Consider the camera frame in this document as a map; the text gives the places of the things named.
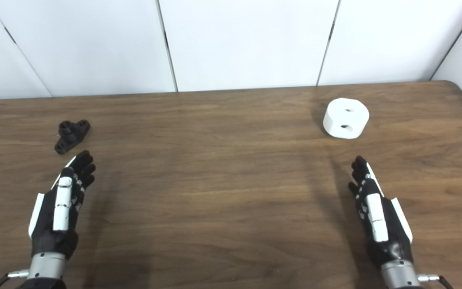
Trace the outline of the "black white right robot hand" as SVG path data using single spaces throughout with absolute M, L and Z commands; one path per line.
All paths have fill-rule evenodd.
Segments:
M 397 199 L 384 196 L 370 164 L 360 155 L 351 164 L 348 188 L 367 238 L 366 250 L 380 268 L 387 262 L 414 262 L 412 232 Z

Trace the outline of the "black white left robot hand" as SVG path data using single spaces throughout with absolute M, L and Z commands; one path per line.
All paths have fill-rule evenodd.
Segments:
M 28 226 L 31 256 L 54 252 L 72 257 L 79 243 L 79 210 L 95 181 L 93 161 L 88 150 L 80 152 L 62 168 L 48 192 L 37 194 Z

